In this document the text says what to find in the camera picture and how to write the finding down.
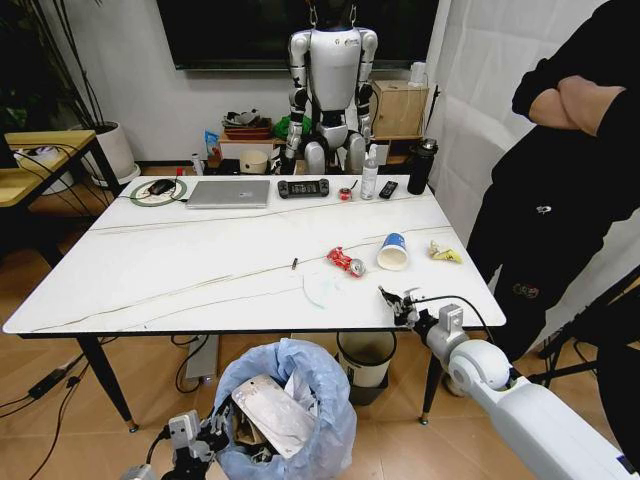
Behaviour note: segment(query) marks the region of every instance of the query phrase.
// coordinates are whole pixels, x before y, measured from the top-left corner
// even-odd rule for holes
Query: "game controller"
[[[278,182],[278,193],[281,198],[326,197],[329,195],[329,180],[307,180],[303,182]]]

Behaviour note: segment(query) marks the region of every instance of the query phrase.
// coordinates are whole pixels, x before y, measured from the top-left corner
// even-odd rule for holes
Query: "trash can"
[[[338,361],[356,387],[378,387],[385,378],[398,341],[393,332],[340,332]]]
[[[252,463],[244,447],[230,443],[216,454],[230,480],[329,479],[351,465],[356,435],[356,413],[349,403],[349,382],[340,365],[322,347],[303,340],[283,338],[255,347],[232,362],[222,374],[214,410],[239,385],[260,374],[284,383],[296,370],[318,401],[313,433],[304,447],[289,459],[274,455],[270,462]],[[227,420],[231,432],[231,419]]]

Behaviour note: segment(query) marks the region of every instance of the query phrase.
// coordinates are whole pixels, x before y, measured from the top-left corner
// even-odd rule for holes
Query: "person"
[[[640,2],[610,0],[524,75],[513,111],[537,126],[498,162],[467,250],[485,281],[502,266],[494,329],[510,360],[546,324],[546,310],[640,206],[637,43]]]

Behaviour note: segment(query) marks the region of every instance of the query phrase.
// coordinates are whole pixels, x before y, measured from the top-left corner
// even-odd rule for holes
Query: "black jacket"
[[[553,57],[524,75],[513,111],[528,116],[536,97],[571,75],[627,90],[612,103],[597,138],[580,131],[536,126],[493,170],[497,187],[535,202],[591,212],[610,221],[640,207],[638,124],[640,48],[636,32],[640,0],[600,6]]]

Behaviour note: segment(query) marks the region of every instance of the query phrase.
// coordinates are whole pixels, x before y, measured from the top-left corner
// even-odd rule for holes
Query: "wooden floor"
[[[164,173],[154,169],[149,174]],[[82,193],[96,213],[97,200]],[[52,214],[72,212],[56,197],[38,200],[34,210]],[[68,249],[81,235],[66,231],[60,238]],[[0,260],[0,322],[4,322],[49,272],[39,255],[17,249]],[[277,335],[231,335],[220,339],[223,370],[248,348],[277,341]],[[60,440],[40,479],[117,479],[129,466],[143,463],[151,441],[164,423],[177,413],[196,408],[206,414],[215,385],[192,394],[173,386],[175,370],[186,351],[167,337],[120,338],[105,346],[140,431],[129,434],[89,370],[79,385],[64,418]],[[593,349],[583,346],[588,358]],[[0,334],[0,404],[26,394],[33,384],[78,355],[73,340],[22,340]],[[358,430],[352,466],[342,479],[527,479],[533,476],[500,440],[480,407],[468,398],[455,398],[443,389],[437,393],[431,423],[417,422],[424,392],[428,351],[415,334],[401,334],[390,367],[390,386],[369,407],[357,408]],[[577,363],[571,348],[561,365]],[[524,374],[541,371],[544,364],[534,354],[518,362]],[[553,391],[605,437],[614,441],[591,373],[554,381]],[[0,419],[0,479],[28,479],[45,457],[53,439],[63,385],[10,417]],[[153,466],[159,476],[171,463],[163,442]],[[207,478],[226,478],[214,466]]]

